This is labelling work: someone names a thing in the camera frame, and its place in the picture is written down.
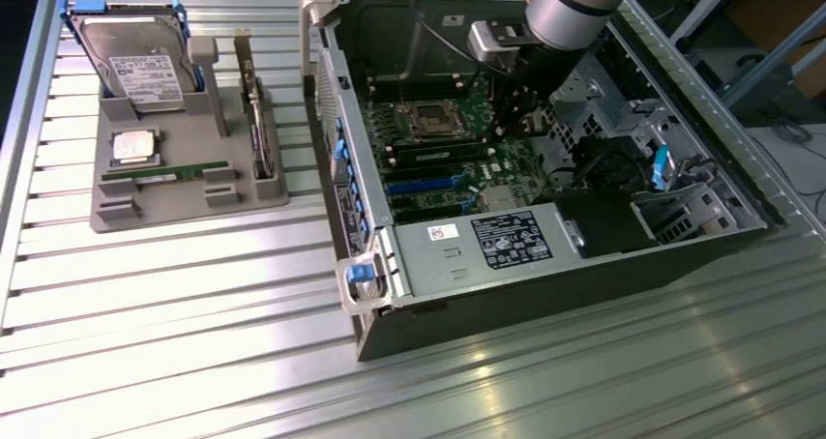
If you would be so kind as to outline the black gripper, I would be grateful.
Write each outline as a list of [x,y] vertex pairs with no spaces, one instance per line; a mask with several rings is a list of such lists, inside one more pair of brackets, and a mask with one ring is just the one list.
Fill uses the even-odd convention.
[[560,50],[532,44],[520,48],[512,71],[492,81],[491,137],[525,137],[521,120],[557,91],[587,48]]

